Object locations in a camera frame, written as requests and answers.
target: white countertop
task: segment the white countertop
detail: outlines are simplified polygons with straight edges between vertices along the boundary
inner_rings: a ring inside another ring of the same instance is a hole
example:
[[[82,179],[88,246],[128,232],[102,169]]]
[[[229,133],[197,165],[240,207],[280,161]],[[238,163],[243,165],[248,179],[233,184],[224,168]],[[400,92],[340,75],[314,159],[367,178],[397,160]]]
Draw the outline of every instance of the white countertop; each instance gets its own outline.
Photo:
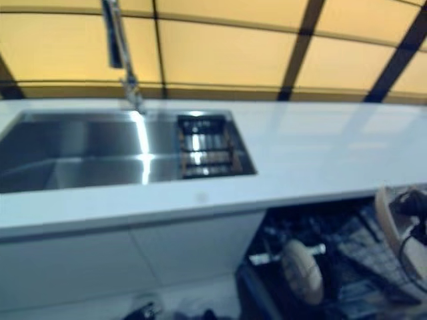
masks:
[[[0,101],[0,133],[24,109],[117,109],[122,103]],[[151,100],[147,107],[231,110],[258,174],[3,194],[0,237],[357,197],[382,184],[427,182],[425,107],[184,100]]]

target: stainless steel sink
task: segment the stainless steel sink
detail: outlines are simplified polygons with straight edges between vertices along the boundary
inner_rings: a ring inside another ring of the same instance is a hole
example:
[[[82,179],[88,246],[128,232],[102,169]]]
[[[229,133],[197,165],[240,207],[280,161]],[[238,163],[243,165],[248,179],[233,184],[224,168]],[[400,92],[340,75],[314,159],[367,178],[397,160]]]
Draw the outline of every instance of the stainless steel sink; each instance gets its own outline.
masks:
[[[25,112],[0,137],[0,193],[254,173],[226,112]]]

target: open dishwasher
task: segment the open dishwasher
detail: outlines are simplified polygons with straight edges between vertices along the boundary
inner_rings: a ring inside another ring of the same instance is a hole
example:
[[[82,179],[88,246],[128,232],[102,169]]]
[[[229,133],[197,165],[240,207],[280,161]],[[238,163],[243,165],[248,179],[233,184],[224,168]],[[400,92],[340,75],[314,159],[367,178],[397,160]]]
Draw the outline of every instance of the open dishwasher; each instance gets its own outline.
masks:
[[[244,319],[427,319],[373,197],[270,209],[236,275]]]

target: chrome faucet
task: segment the chrome faucet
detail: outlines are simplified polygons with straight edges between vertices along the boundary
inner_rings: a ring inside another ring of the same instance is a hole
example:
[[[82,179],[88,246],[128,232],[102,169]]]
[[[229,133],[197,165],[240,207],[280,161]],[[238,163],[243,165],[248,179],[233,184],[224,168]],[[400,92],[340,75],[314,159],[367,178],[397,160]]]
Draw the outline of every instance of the chrome faucet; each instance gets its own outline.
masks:
[[[143,97],[138,87],[138,79],[133,72],[118,0],[101,0],[101,4],[107,27],[109,64],[113,68],[126,70],[126,78],[120,79],[126,99],[134,110],[144,114]]]

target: white cabinet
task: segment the white cabinet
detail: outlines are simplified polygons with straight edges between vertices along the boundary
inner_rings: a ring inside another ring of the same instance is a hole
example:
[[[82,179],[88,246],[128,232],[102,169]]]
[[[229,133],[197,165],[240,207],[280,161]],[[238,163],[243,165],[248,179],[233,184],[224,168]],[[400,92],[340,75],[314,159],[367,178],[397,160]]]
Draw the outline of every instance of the white cabinet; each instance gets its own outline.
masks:
[[[233,273],[264,211],[132,229],[162,285]]]
[[[0,244],[0,311],[156,286],[127,231]]]

